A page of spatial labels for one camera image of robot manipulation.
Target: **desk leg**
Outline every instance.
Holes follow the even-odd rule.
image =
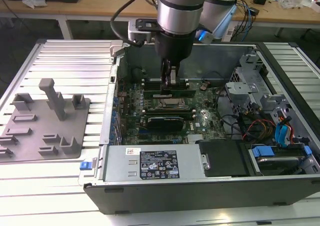
[[[232,35],[234,34],[235,27],[238,26],[238,21],[231,21],[228,25],[228,28],[226,29],[223,37],[222,42],[230,42]]]
[[[276,30],[274,36],[276,36],[277,38],[279,38],[283,30],[284,30],[284,27],[279,27],[279,28]]]
[[[69,26],[69,22],[65,18],[58,19],[58,22],[59,22],[59,26],[60,26],[63,38],[65,40],[73,40],[74,37],[72,35],[71,29]]]

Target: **blue cable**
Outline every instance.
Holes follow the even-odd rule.
[[[250,25],[251,25],[251,12],[250,12],[250,9],[249,7],[246,5],[246,10],[248,11],[248,21],[249,21],[249,24],[248,26],[246,27],[246,32],[245,34],[243,35],[243,38],[241,40],[241,42],[243,42],[245,40],[245,38],[247,37],[248,33],[249,33],[249,28],[250,28]]]
[[[248,7],[247,5],[244,5],[244,4],[242,4],[242,3],[237,3],[237,5],[241,5],[241,6],[243,6],[244,8],[246,8],[247,13],[248,13],[248,25],[245,26],[245,33],[244,33],[243,38],[242,38],[242,40],[241,40],[241,42],[243,42],[243,41],[245,40],[246,36],[248,35],[248,33],[249,33],[249,28],[250,28],[250,26],[251,26],[251,12],[250,12],[250,9],[249,9],[249,7]]]

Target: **metal table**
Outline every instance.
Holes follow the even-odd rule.
[[[14,110],[9,103],[15,93],[30,93],[33,99],[45,99],[45,94],[37,88],[41,78],[53,78],[56,91],[62,92],[65,98],[71,94],[85,94],[91,104],[80,158],[0,165],[1,226],[257,225],[260,221],[282,226],[319,225],[320,193],[290,206],[123,215],[100,213],[79,186],[78,177],[80,162],[95,157],[99,150],[112,62],[110,46],[110,40],[48,40],[38,43],[3,95],[0,130],[4,129]],[[319,74],[315,74],[319,70],[299,48],[289,48],[287,43],[269,43],[267,47],[271,52],[274,50],[272,53],[276,59],[287,69],[285,71],[292,81],[297,82],[297,87],[301,86],[298,89],[319,115],[320,104],[315,101],[320,99],[317,97],[319,93],[312,91],[320,83]],[[304,73],[295,71],[300,67],[304,67],[301,68]]]

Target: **sticker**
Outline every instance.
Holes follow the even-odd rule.
[[[141,148],[139,147],[127,147],[125,149],[125,155],[139,155]]]
[[[177,151],[141,151],[140,178],[143,180],[179,179]]]

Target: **white label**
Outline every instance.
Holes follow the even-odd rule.
[[[125,149],[125,155],[140,155],[141,148],[139,147],[127,147]]]

